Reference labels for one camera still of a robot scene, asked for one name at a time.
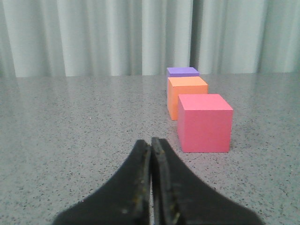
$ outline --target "purple cube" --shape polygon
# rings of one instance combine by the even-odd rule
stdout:
[[[194,67],[169,67],[168,77],[199,76],[199,72]]]

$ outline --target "white curtain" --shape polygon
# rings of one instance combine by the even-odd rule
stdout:
[[[300,70],[300,0],[0,0],[0,76]]]

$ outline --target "speckled gray surface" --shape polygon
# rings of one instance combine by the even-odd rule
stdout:
[[[0,224],[50,224],[158,136],[266,224],[299,225],[300,74],[202,78],[234,108],[229,153],[181,152],[165,76],[1,78]]]

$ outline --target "pink cube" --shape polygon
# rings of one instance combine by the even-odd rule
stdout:
[[[233,109],[219,94],[180,94],[177,131],[183,152],[228,152]]]

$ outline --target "foam block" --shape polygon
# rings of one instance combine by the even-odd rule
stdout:
[[[194,67],[169,67],[168,77],[199,76],[199,72]]]
[[[179,95],[177,131],[183,152],[228,152],[233,109],[219,94]]]
[[[172,120],[178,118],[179,94],[207,94],[208,84],[198,76],[169,77],[167,89],[167,105]]]

